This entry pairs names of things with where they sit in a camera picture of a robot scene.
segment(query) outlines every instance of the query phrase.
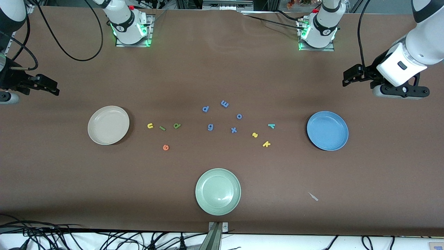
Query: green plate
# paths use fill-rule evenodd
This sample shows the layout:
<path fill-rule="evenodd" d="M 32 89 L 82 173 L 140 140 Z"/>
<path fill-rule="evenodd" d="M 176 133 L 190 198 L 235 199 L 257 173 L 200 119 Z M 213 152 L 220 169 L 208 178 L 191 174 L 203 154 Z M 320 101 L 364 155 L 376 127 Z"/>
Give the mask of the green plate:
<path fill-rule="evenodd" d="M 212 215 L 227 214 L 241 199 L 241 184 L 226 169 L 210 169 L 197 181 L 196 200 L 199 206 Z"/>

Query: blue plate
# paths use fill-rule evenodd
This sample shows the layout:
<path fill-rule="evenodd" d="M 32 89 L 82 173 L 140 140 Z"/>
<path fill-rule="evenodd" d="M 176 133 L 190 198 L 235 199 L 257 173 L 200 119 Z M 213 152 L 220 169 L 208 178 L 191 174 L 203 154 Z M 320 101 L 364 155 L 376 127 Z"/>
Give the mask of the blue plate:
<path fill-rule="evenodd" d="M 307 123 L 307 134 L 318 148 L 335 151 L 342 148 L 349 138 L 349 129 L 337 114 L 320 111 L 310 117 Z"/>

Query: plate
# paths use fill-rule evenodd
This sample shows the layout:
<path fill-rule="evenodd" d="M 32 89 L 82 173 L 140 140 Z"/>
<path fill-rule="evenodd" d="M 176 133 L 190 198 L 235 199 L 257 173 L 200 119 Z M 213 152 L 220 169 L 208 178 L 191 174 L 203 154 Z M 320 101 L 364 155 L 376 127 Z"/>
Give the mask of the plate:
<path fill-rule="evenodd" d="M 88 122 L 88 135 L 97 144 L 111 145 L 120 141 L 130 128 L 130 118 L 120 107 L 106 106 L 97 110 Z"/>
<path fill-rule="evenodd" d="M 312 115 L 307 123 L 307 134 L 318 148 L 335 151 L 342 148 L 349 138 L 344 119 L 330 111 Z"/>
<path fill-rule="evenodd" d="M 240 199 L 241 184 L 226 169 L 210 169 L 197 181 L 197 203 L 211 215 L 224 215 L 233 211 Z"/>

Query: black cable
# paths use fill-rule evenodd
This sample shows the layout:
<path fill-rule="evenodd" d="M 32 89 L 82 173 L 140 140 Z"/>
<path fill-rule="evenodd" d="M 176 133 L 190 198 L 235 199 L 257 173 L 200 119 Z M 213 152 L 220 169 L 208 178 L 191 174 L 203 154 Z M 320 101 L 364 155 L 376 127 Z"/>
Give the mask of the black cable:
<path fill-rule="evenodd" d="M 124 236 L 125 234 L 127 234 L 127 233 L 125 233 L 125 232 L 123 232 L 123 233 L 121 233 L 121 235 L 119 235 L 119 236 Z M 114 241 L 116 241 L 118 238 L 114 238 L 112 241 L 109 241 L 109 239 L 105 242 L 105 243 L 107 243 L 106 245 L 105 245 L 105 243 L 99 248 L 99 250 L 107 250 L 108 249 L 108 247 L 111 245 L 111 243 L 113 243 Z"/>
<path fill-rule="evenodd" d="M 142 232 L 136 233 L 136 234 L 132 235 L 131 237 L 129 237 L 128 239 L 126 239 L 125 241 L 120 242 L 120 243 L 117 245 L 117 247 L 116 247 L 115 250 L 118 250 L 118 249 L 119 249 L 121 246 L 123 246 L 125 243 L 128 243 L 128 241 L 131 240 L 133 237 L 135 237 L 135 236 L 137 236 L 137 235 L 141 235 L 141 234 L 142 234 Z"/>
<path fill-rule="evenodd" d="M 390 244 L 390 248 L 389 248 L 389 250 L 392 250 L 392 248 L 393 248 L 393 244 L 395 244 L 395 236 L 392 236 L 392 243 Z"/>
<path fill-rule="evenodd" d="M 364 53 L 362 52 L 362 43 L 361 43 L 361 21 L 362 21 L 362 17 L 364 15 L 365 9 L 367 8 L 367 5 L 370 3 L 370 0 L 367 0 L 367 2 L 364 5 L 364 8 L 362 9 L 361 12 L 361 16 L 359 17 L 359 22 L 358 22 L 358 44 L 359 44 L 359 53 L 361 54 L 361 64 L 362 67 L 365 68 L 365 62 L 364 62 Z"/>
<path fill-rule="evenodd" d="M 25 40 L 23 40 L 23 45 L 26 46 L 28 39 L 29 39 L 29 34 L 31 33 L 31 23 L 29 22 L 29 16 L 26 15 L 26 36 L 25 36 Z M 12 60 L 14 61 L 15 59 L 17 59 L 17 57 L 20 55 L 20 53 L 22 53 L 23 47 L 20 46 L 19 51 L 17 51 L 17 53 L 12 57 Z"/>
<path fill-rule="evenodd" d="M 6 226 L 6 227 L 0 226 L 0 228 L 22 228 L 22 229 L 26 229 L 27 232 L 28 232 L 28 237 L 39 246 L 39 249 L 40 248 L 45 249 L 45 248 L 39 243 L 39 241 L 37 240 L 37 236 L 41 236 L 41 237 L 45 238 L 48 241 L 48 243 L 53 248 L 58 249 L 58 247 L 51 241 L 51 239 L 46 234 L 43 234 L 43 233 L 39 232 L 38 229 L 33 229 L 33 228 L 28 227 L 28 226 L 18 226 L 18 225 Z"/>
<path fill-rule="evenodd" d="M 356 3 L 355 6 L 353 6 L 351 13 L 356 13 L 363 1 L 364 0 L 359 0 L 359 3 Z"/>
<path fill-rule="evenodd" d="M 102 51 L 102 47 L 103 47 L 103 30 L 102 30 L 102 25 L 100 24 L 100 20 L 99 17 L 97 16 L 97 14 L 95 13 L 94 9 L 91 7 L 91 5 L 88 3 L 87 0 L 84 0 L 85 3 L 88 5 L 88 7 L 91 9 L 91 11 L 94 13 L 94 16 L 97 20 L 97 23 L 99 24 L 99 28 L 100 28 L 100 37 L 101 37 L 101 42 L 100 42 L 100 48 L 99 50 L 96 52 L 95 55 L 93 55 L 92 57 L 88 58 L 88 59 L 78 59 L 75 58 L 73 56 L 71 56 L 68 52 L 66 52 L 66 50 L 62 47 L 62 45 L 59 43 L 59 40 L 57 40 L 57 37 L 54 35 L 54 32 L 52 31 L 51 27 L 49 26 L 48 21 L 46 20 L 45 15 L 43 14 L 42 8 L 40 7 L 40 4 L 38 2 L 35 2 L 34 0 L 28 0 L 28 1 L 32 1 L 31 3 L 33 3 L 34 5 L 37 6 L 37 8 L 39 8 L 39 12 L 42 15 L 43 21 L 45 21 L 46 26 L 49 29 L 49 32 L 51 33 L 52 37 L 54 38 L 55 42 L 57 43 L 57 45 L 59 46 L 59 48 L 63 51 L 63 53 L 65 53 L 65 55 L 67 55 L 69 58 L 75 60 L 75 61 L 80 61 L 80 62 L 85 62 L 85 61 L 89 61 L 94 59 L 99 53 L 100 51 Z"/>
<path fill-rule="evenodd" d="M 192 237 L 196 237 L 196 236 L 199 236 L 199 235 L 204 235 L 204 234 L 207 234 L 207 233 L 201 233 L 201 234 L 195 234 L 195 235 L 187 236 L 187 237 L 183 238 L 183 240 L 186 240 L 186 239 L 189 239 L 189 238 L 192 238 Z M 166 249 L 168 249 L 168 248 L 170 248 L 170 247 L 176 245 L 177 243 L 180 243 L 180 240 L 174 242 L 173 244 L 171 244 L 171 245 L 169 245 L 169 246 L 167 246 L 167 247 L 165 247 L 163 250 L 166 250 Z"/>
<path fill-rule="evenodd" d="M 17 39 L 15 39 L 14 37 L 4 33 L 1 30 L 0 30 L 0 34 L 6 36 L 9 39 L 11 39 L 14 42 L 16 42 L 18 45 L 20 45 L 20 47 L 24 48 L 26 50 L 26 52 L 28 52 L 29 55 L 34 59 L 34 63 L 35 63 L 34 67 L 32 67 L 32 68 L 20 68 L 20 67 L 17 68 L 17 67 L 13 67 L 14 69 L 16 69 L 16 70 L 34 70 L 34 69 L 36 69 L 39 66 L 39 62 L 37 61 L 37 58 L 34 56 L 34 54 L 24 44 L 20 43 Z"/>
<path fill-rule="evenodd" d="M 370 249 L 367 247 L 367 245 L 364 243 L 364 238 L 367 238 L 368 240 L 369 240 L 369 243 L 370 243 Z M 361 236 L 361 242 L 362 242 L 362 245 L 365 247 L 365 249 L 367 249 L 367 250 L 373 250 L 373 244 L 372 244 L 372 241 L 370 240 L 370 237 L 368 237 L 368 236 Z"/>
<path fill-rule="evenodd" d="M 330 248 L 333 246 L 333 243 L 336 241 L 336 239 L 339 237 L 339 235 L 336 235 L 333 240 L 330 242 L 330 245 L 327 248 L 324 248 L 324 250 L 330 250 Z"/>
<path fill-rule="evenodd" d="M 165 14 L 167 12 L 167 10 L 164 10 L 162 13 L 160 13 L 160 15 L 154 19 L 154 21 L 152 23 L 150 23 L 149 25 L 154 24 L 163 14 Z"/>
<path fill-rule="evenodd" d="M 167 241 L 167 242 L 165 242 L 165 243 L 163 243 L 163 244 L 161 244 L 160 246 L 158 246 L 157 248 L 160 248 L 160 247 L 162 247 L 162 246 L 164 246 L 164 245 L 166 245 L 166 244 L 168 244 L 168 243 L 170 243 L 171 241 L 173 241 L 173 240 L 175 240 L 175 239 L 179 239 L 180 240 L 180 238 L 179 237 L 174 237 L 174 238 L 171 238 L 169 241 Z"/>
<path fill-rule="evenodd" d="M 162 236 L 166 235 L 167 233 L 163 232 L 161 233 L 159 236 L 157 236 L 157 238 L 154 241 L 151 241 L 151 243 L 148 245 L 147 249 L 155 249 L 156 248 L 156 243 L 160 240 L 160 238 L 162 238 Z"/>
<path fill-rule="evenodd" d="M 254 19 L 258 19 L 258 20 L 262 20 L 262 21 L 265 21 L 265 22 L 273 23 L 273 24 L 279 24 L 279 25 L 282 25 L 282 26 L 292 27 L 292 28 L 296 28 L 296 29 L 304 29 L 303 27 L 296 27 L 296 26 L 292 26 L 292 25 L 288 25 L 288 24 L 278 23 L 278 22 L 267 20 L 267 19 L 263 19 L 263 18 L 260 18 L 260 17 L 255 17 L 255 16 L 249 16 L 249 17 L 254 18 Z"/>
<path fill-rule="evenodd" d="M 285 12 L 283 12 L 283 11 L 281 11 L 281 10 L 276 9 L 276 10 L 273 10 L 272 12 L 279 12 L 279 13 L 281 13 L 282 15 L 284 15 L 286 18 L 288 18 L 288 19 L 290 19 L 290 20 L 293 20 L 293 21 L 297 21 L 297 18 L 291 17 L 291 16 L 285 14 Z"/>

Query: cable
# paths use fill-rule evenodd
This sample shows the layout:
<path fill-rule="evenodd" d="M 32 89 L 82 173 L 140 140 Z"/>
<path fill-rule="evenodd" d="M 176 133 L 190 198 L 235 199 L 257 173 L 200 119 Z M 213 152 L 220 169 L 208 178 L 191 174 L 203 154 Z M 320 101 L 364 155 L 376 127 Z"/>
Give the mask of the cable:
<path fill-rule="evenodd" d="M 40 4 L 38 2 L 35 2 L 35 0 L 28 0 L 30 3 L 34 4 L 37 6 L 37 8 L 39 8 L 39 12 L 42 15 L 43 21 L 45 21 L 46 26 L 49 29 L 49 32 L 51 33 L 52 37 L 54 38 L 55 42 L 57 43 L 57 45 L 59 46 L 59 48 L 63 51 L 63 53 L 65 53 L 65 55 L 67 55 L 69 58 L 75 60 L 75 61 L 80 61 L 80 62 L 85 62 L 85 61 L 89 61 L 94 59 L 99 53 L 100 51 L 102 51 L 102 47 L 103 47 L 103 30 L 102 30 L 102 25 L 100 24 L 100 20 L 99 17 L 97 16 L 97 14 L 95 13 L 94 9 L 91 7 L 91 5 L 88 3 L 87 0 L 84 0 L 85 3 L 88 5 L 88 7 L 91 9 L 91 11 L 94 13 L 94 16 L 97 20 L 97 23 L 99 24 L 99 28 L 100 28 L 100 37 L 101 37 L 101 42 L 100 42 L 100 48 L 99 50 L 96 52 L 95 55 L 93 55 L 92 57 L 88 58 L 88 59 L 78 59 L 75 58 L 73 56 L 71 56 L 68 52 L 66 52 L 66 50 L 62 47 L 62 45 L 60 44 L 59 40 L 57 39 L 57 37 L 54 35 L 54 32 L 52 31 L 51 27 L 49 26 L 48 21 L 46 20 L 45 15 L 43 14 L 42 8 L 40 7 Z"/>
<path fill-rule="evenodd" d="M 155 249 L 156 248 L 156 243 L 157 241 L 160 240 L 160 238 L 164 235 L 166 235 L 166 232 L 161 233 L 159 236 L 157 236 L 157 238 L 155 240 L 151 240 L 150 244 L 146 247 L 147 250 L 151 250 L 151 249 Z"/>
<path fill-rule="evenodd" d="M 132 235 L 131 237 L 129 237 L 128 239 L 126 239 L 125 241 L 120 242 L 120 243 L 117 245 L 117 248 L 116 248 L 115 250 L 118 250 L 121 246 L 123 246 L 123 244 L 127 243 L 127 242 L 128 242 L 129 240 L 131 240 L 133 237 L 135 237 L 135 236 L 137 236 L 137 235 L 141 235 L 141 234 L 142 234 L 141 232 L 136 233 L 136 234 Z"/>
<path fill-rule="evenodd" d="M 333 240 L 330 242 L 330 245 L 327 248 L 324 248 L 324 250 L 330 250 L 330 248 L 333 246 L 333 243 L 336 241 L 336 239 L 339 237 L 339 235 L 336 235 Z"/>
<path fill-rule="evenodd" d="M 359 3 L 356 3 L 355 6 L 353 6 L 351 13 L 356 13 L 363 1 L 364 0 L 359 0 Z"/>
<path fill-rule="evenodd" d="M 22 68 L 22 67 L 11 67 L 11 69 L 13 69 L 13 70 L 34 70 L 34 69 L 36 69 L 38 66 L 39 66 L 39 62 L 37 61 L 37 58 L 34 56 L 34 54 L 24 45 L 24 44 L 22 44 L 22 43 L 20 43 L 17 39 L 15 39 L 14 37 L 12 37 L 12 36 L 10 36 L 10 35 L 8 35 L 8 34 L 5 34 L 3 31 L 1 31 L 0 30 L 0 34 L 2 34 L 2 35 L 4 35 L 4 36 L 6 36 L 6 37 L 8 37 L 9 39 L 11 39 L 11 40 L 13 40 L 14 42 L 16 42 L 18 45 L 20 45 L 20 47 L 21 48 L 24 48 L 25 50 L 26 50 L 26 52 L 28 52 L 29 53 L 29 55 L 34 59 L 34 63 L 35 63 L 35 65 L 34 65 L 34 67 L 32 67 L 32 68 Z"/>
<path fill-rule="evenodd" d="M 290 20 L 293 20 L 293 21 L 297 21 L 297 18 L 291 17 L 291 16 L 285 14 L 285 12 L 283 12 L 283 11 L 281 11 L 281 10 L 276 9 L 276 10 L 273 10 L 272 12 L 279 12 L 279 13 L 281 13 L 282 15 L 284 15 L 286 18 L 288 18 L 288 19 L 290 19 Z"/>
<path fill-rule="evenodd" d="M 370 3 L 370 0 L 367 0 L 367 2 L 364 5 L 364 8 L 362 9 L 361 12 L 361 16 L 359 17 L 359 22 L 358 22 L 358 44 L 359 44 L 359 53 L 361 54 L 361 64 L 362 64 L 362 68 L 365 68 L 365 62 L 364 62 L 364 53 L 362 52 L 362 43 L 361 43 L 361 21 L 362 21 L 362 17 L 364 15 L 365 9 L 367 8 L 367 5 Z"/>
<path fill-rule="evenodd" d="M 167 12 L 167 10 L 164 10 L 157 18 L 154 19 L 154 21 L 152 23 L 150 23 L 150 25 L 154 24 L 166 12 Z"/>
<path fill-rule="evenodd" d="M 173 241 L 173 240 L 175 240 L 175 239 L 180 239 L 180 238 L 179 238 L 179 237 L 174 237 L 174 238 L 170 239 L 169 241 L 167 241 L 167 242 L 165 242 L 165 243 L 161 244 L 161 245 L 160 245 L 160 246 L 158 246 L 157 248 L 160 248 L 160 247 L 162 247 L 162 246 L 164 246 L 164 245 L 166 245 L 166 244 L 170 243 L 171 241 Z"/>
<path fill-rule="evenodd" d="M 369 240 L 369 243 L 370 243 L 370 249 L 367 247 L 367 245 L 364 243 L 364 238 L 367 238 L 368 240 Z M 368 236 L 361 236 L 361 242 L 362 242 L 362 245 L 365 247 L 365 249 L 367 249 L 367 250 L 373 250 L 373 244 L 372 244 L 372 241 L 370 240 L 370 237 L 368 237 Z"/>
<path fill-rule="evenodd" d="M 390 244 L 390 248 L 389 248 L 389 250 L 392 250 L 392 248 L 393 248 L 393 244 L 395 244 L 395 236 L 392 236 L 392 243 Z"/>
<path fill-rule="evenodd" d="M 123 233 L 117 232 L 113 236 L 116 236 L 117 234 L 120 234 L 119 236 L 124 236 L 126 233 L 125 232 L 123 232 Z M 106 250 L 107 247 L 109 247 L 111 245 L 111 243 L 113 243 L 114 241 L 116 241 L 118 239 L 118 238 L 114 238 L 112 241 L 109 241 L 110 237 L 111 237 L 111 234 L 108 236 L 108 239 L 102 244 L 102 246 L 99 248 L 99 250 Z"/>
<path fill-rule="evenodd" d="M 29 22 L 29 16 L 26 15 L 26 36 L 25 36 L 25 40 L 23 41 L 23 45 L 26 46 L 28 39 L 29 39 L 29 34 L 31 33 L 31 23 Z M 17 51 L 17 53 L 12 57 L 12 60 L 14 61 L 15 59 L 17 59 L 17 57 L 20 55 L 20 53 L 22 53 L 23 47 L 20 46 L 19 51 Z"/>
<path fill-rule="evenodd" d="M 279 24 L 279 25 L 282 25 L 282 26 L 292 27 L 292 28 L 296 28 L 296 29 L 303 29 L 303 27 L 296 27 L 296 26 L 292 26 L 292 25 L 288 25 L 288 24 L 278 23 L 278 22 L 267 20 L 267 19 L 263 19 L 263 18 L 260 18 L 260 17 L 255 17 L 255 16 L 249 16 L 249 17 L 254 18 L 254 19 L 258 19 L 258 20 L 262 20 L 262 21 L 265 21 L 265 22 L 273 23 L 273 24 Z"/>
<path fill-rule="evenodd" d="M 195 235 L 187 236 L 187 237 L 183 238 L 183 240 L 186 240 L 186 239 L 189 239 L 189 238 L 192 238 L 192 237 L 196 237 L 196 236 L 199 236 L 199 235 L 204 235 L 204 234 L 207 234 L 207 233 L 201 233 L 201 234 L 195 234 Z M 169 246 L 167 246 L 167 247 L 165 247 L 163 250 L 166 250 L 166 249 L 168 249 L 168 248 L 170 248 L 170 247 L 176 245 L 177 243 L 180 243 L 180 240 L 174 242 L 173 244 L 171 244 L 171 245 L 169 245 Z"/>

